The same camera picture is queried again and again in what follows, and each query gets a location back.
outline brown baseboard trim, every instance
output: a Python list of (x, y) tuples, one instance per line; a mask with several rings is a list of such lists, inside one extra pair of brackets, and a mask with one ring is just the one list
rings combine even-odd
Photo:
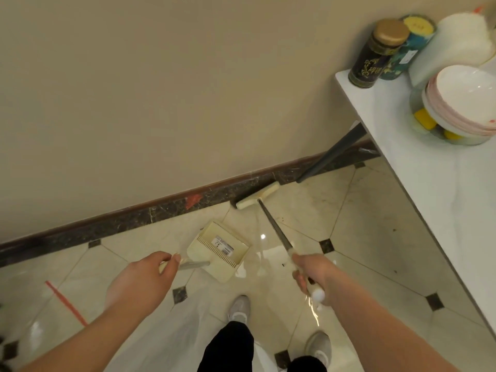
[[(375, 158), (378, 153), (375, 154), (374, 151), (376, 151), (376, 148), (369, 140), (356, 143), (319, 171), (318, 174)], [(295, 181), (321, 155), (317, 154), (274, 167), (260, 169), (204, 187), (187, 190), (0, 244), (0, 267), (71, 246), (93, 242), (103, 237), (176, 217), (177, 215), (221, 202), (231, 201), (235, 203), (274, 181), (279, 181), (281, 184)]]

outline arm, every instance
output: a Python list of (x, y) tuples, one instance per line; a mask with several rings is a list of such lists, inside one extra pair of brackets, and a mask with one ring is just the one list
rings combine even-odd
[[(170, 262), (162, 274), (159, 265)], [(130, 263), (110, 284), (103, 313), (21, 372), (99, 372), (146, 316), (164, 300), (181, 256), (155, 252)]]
[[(325, 256), (294, 254), (293, 261), (324, 289), (326, 300), (323, 304), (334, 310), (364, 370), (457, 370)], [(303, 293), (308, 294), (303, 275), (296, 271), (293, 277)]]

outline blue green tin can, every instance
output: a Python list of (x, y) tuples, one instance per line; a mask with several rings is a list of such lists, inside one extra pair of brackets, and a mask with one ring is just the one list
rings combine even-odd
[(389, 61), (381, 74), (381, 79), (393, 80), (403, 73), (411, 64), (412, 59), (436, 33), (436, 24), (428, 17), (420, 14), (409, 14), (402, 18), (410, 30), (410, 35), (399, 51)]

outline wall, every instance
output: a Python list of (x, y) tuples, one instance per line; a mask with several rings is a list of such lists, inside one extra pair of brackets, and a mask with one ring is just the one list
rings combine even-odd
[(326, 150), (373, 21), (484, 0), (0, 0), (0, 242)]

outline shoe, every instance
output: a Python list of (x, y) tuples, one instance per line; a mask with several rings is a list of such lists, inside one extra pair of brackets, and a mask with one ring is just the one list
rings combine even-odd
[(227, 318), (229, 321), (238, 321), (243, 324), (248, 324), (248, 318), (250, 318), (250, 299), (246, 295), (240, 295), (234, 300), (229, 312), (227, 312)]
[(313, 333), (305, 345), (305, 355), (319, 359), (326, 368), (331, 365), (331, 340), (323, 331)]

